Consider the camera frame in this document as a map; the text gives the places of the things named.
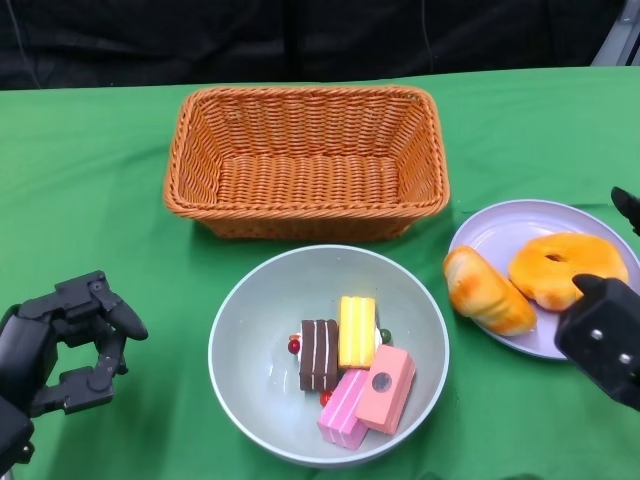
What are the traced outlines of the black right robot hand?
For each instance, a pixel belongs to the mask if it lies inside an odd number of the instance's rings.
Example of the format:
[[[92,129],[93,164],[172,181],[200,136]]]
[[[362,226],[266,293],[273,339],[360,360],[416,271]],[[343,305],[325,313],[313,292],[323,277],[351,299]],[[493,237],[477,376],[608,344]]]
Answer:
[[[619,279],[579,274],[582,297],[560,314],[559,351],[612,400],[639,409],[639,294]]]

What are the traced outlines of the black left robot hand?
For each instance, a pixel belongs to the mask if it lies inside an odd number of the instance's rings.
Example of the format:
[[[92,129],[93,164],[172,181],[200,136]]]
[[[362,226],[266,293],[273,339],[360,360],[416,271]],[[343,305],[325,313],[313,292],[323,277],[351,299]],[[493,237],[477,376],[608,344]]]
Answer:
[[[135,311],[111,290],[102,271],[55,285],[54,291],[9,308],[1,320],[1,396],[30,418],[62,410],[67,414],[110,402],[113,378],[128,367],[128,339],[148,331]],[[46,384],[58,360],[57,345],[92,343],[94,366],[62,373]]]

